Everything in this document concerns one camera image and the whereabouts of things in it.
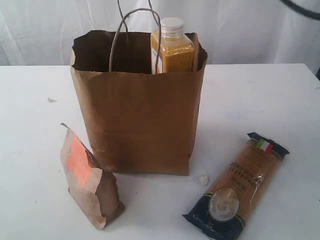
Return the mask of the orange juice bottle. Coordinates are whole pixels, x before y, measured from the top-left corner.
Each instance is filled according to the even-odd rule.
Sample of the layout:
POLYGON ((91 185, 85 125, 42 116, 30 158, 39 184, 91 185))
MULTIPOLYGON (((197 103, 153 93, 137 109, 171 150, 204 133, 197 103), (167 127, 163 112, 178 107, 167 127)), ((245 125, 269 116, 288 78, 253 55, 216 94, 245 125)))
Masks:
POLYGON ((184 21, 165 17, 160 25, 161 31, 150 34, 151 73, 192 72, 195 47, 185 35, 184 21))

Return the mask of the brown paper shopping bag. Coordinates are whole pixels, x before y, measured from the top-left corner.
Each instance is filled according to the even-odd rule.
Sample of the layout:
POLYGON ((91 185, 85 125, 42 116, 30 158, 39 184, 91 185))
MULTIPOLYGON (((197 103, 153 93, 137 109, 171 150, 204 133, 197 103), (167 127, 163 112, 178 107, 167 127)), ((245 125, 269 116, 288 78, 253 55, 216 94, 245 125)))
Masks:
POLYGON ((191 72, 152 74, 151 33, 92 30, 73 41, 71 76, 104 170, 187 176, 208 55, 195 32, 191 72))

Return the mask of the kraft coffee pouch orange label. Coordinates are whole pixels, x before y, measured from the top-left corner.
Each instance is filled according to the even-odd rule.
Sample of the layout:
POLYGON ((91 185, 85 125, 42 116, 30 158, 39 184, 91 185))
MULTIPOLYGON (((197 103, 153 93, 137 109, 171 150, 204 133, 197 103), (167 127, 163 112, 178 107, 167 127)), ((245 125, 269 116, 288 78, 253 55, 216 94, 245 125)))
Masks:
POLYGON ((125 210, 118 192, 117 179, 103 170, 95 156, 65 123, 60 162, 68 184, 68 192, 97 230, 104 229, 125 210))

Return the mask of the small grey paper scrap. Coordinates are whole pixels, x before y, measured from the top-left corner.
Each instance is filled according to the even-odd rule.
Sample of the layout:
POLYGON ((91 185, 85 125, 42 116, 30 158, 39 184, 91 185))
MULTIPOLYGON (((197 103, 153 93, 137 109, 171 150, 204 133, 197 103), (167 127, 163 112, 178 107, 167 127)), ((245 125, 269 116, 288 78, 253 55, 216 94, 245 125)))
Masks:
POLYGON ((47 101, 49 102, 49 103, 56 103, 57 102, 57 100, 56 99, 52 99, 52 98, 47 98, 47 101))

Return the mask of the spaghetti pack dark wrapper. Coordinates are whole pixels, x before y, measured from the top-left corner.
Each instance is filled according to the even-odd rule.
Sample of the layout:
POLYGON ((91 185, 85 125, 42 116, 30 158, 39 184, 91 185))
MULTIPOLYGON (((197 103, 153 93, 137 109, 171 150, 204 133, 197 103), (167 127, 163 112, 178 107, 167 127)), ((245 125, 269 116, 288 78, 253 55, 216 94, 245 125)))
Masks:
POLYGON ((211 240, 236 240, 290 152, 256 132, 183 217, 211 240))

